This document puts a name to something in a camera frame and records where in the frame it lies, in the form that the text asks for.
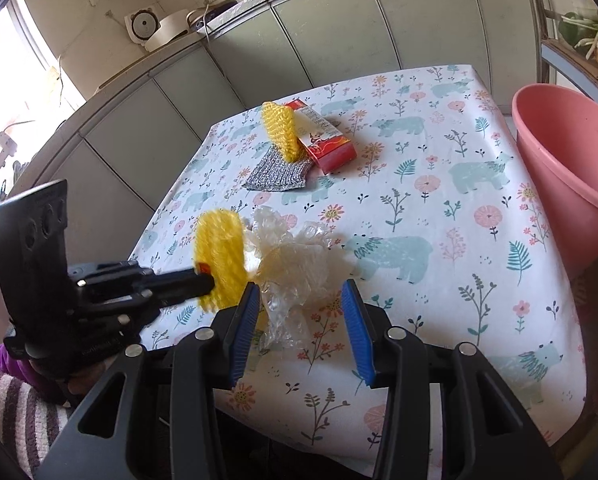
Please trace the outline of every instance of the black handle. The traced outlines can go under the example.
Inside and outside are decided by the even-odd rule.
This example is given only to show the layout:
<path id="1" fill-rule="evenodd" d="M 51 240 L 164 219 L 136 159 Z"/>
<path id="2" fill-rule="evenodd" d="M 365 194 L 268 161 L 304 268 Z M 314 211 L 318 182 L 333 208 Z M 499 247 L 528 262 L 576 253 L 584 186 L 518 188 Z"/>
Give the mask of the black handle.
<path id="1" fill-rule="evenodd" d="M 203 364 L 204 356 L 219 345 L 217 334 L 205 327 L 175 347 L 170 387 L 172 480 L 226 478 L 213 390 L 204 378 Z"/>
<path id="2" fill-rule="evenodd" d="M 428 475 L 430 387 L 426 346 L 401 327 L 384 334 L 397 356 L 396 381 L 388 390 L 374 479 L 424 479 Z"/>
<path id="3" fill-rule="evenodd" d="M 530 415 L 479 349 L 457 345 L 452 364 L 456 387 L 444 403 L 445 478 L 561 480 Z"/>
<path id="4" fill-rule="evenodd" d="M 121 354 L 80 403 L 39 466 L 35 480 L 138 480 L 128 463 L 146 349 Z"/>

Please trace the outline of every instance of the yellow mesh scrubber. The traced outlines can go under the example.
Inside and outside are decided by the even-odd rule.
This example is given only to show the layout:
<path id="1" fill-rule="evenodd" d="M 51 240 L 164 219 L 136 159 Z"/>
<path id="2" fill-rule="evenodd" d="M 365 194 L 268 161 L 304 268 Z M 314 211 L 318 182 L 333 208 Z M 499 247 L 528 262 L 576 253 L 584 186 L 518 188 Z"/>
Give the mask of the yellow mesh scrubber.
<path id="1" fill-rule="evenodd" d="M 215 279 L 210 294 L 199 298 L 201 308 L 210 312 L 239 304 L 248 281 L 239 215 L 227 209 L 206 211 L 195 238 L 195 261 L 208 265 Z"/>
<path id="2" fill-rule="evenodd" d="M 303 153 L 292 108 L 276 103 L 265 102 L 261 106 L 261 118 L 268 137 L 278 147 L 286 162 L 296 162 Z"/>

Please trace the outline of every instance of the clear plastic bag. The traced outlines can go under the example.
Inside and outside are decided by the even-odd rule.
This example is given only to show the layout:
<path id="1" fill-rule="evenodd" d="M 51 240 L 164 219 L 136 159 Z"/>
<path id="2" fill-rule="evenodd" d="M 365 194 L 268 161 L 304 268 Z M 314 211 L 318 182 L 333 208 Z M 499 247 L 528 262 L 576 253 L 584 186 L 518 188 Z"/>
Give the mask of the clear plastic bag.
<path id="1" fill-rule="evenodd" d="M 245 252 L 249 271 L 256 269 L 253 280 L 261 287 L 268 314 L 260 349 L 272 344 L 297 348 L 310 342 L 304 308 L 327 304 L 337 293 L 329 281 L 331 243 L 325 224 L 306 222 L 293 235 L 277 211 L 255 209 L 245 230 Z"/>

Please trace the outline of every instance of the red cardboard box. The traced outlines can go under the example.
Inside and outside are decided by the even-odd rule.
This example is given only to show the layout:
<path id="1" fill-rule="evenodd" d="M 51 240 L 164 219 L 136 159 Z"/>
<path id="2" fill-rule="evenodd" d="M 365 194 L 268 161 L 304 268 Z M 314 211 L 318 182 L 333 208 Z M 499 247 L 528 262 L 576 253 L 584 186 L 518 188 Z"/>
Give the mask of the red cardboard box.
<path id="1" fill-rule="evenodd" d="M 349 139 L 300 99 L 286 104 L 295 111 L 297 137 L 324 174 L 357 158 Z"/>

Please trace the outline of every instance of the table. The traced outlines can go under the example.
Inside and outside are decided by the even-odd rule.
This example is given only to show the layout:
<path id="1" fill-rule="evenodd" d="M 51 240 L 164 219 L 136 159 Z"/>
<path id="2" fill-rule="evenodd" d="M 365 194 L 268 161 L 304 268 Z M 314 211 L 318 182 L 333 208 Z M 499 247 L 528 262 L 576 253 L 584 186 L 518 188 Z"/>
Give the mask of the table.
<path id="1" fill-rule="evenodd" d="M 301 92 L 354 142 L 358 158 L 307 188 L 241 187 L 269 142 L 255 108 L 215 124 L 167 194 L 132 255 L 156 272 L 191 264 L 205 210 L 242 216 L 268 205 L 291 228 L 322 221 L 343 283 L 423 341 L 479 346 L 548 442 L 577 420 L 586 394 L 578 319 L 541 202 L 503 116 L 471 66 L 401 70 Z M 147 348 L 209 325 L 196 302 L 164 311 L 142 333 Z M 385 390 L 359 378 L 341 305 L 311 313 L 307 348 L 251 351 L 246 374 L 217 406 L 294 446 L 370 474 Z M 441 466 L 433 398 L 431 477 Z"/>

